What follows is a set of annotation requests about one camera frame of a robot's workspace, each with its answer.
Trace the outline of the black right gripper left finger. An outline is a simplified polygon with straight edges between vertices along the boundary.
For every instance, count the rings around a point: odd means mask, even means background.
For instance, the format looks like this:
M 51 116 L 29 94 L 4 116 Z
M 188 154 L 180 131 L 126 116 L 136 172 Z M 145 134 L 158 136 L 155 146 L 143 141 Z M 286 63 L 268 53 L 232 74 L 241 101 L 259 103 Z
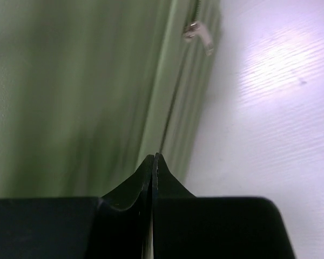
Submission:
M 0 199 L 0 258 L 148 258 L 153 163 L 102 197 Z

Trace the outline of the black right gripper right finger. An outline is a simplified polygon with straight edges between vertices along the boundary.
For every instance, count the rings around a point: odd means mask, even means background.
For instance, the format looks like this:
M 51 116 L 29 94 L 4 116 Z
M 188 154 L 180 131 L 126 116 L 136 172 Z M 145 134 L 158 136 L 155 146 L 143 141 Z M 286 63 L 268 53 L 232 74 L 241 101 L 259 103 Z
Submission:
M 197 197 L 156 154 L 152 171 L 155 258 L 294 258 L 276 205 L 254 196 Z

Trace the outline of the green hard-shell suitcase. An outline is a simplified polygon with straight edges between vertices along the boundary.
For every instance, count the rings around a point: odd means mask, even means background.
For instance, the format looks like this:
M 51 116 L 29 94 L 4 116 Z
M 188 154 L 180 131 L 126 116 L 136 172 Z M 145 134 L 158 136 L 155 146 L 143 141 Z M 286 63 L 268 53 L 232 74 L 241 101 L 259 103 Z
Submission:
M 186 176 L 219 1 L 0 1 L 0 197 L 100 196 L 162 153 Z

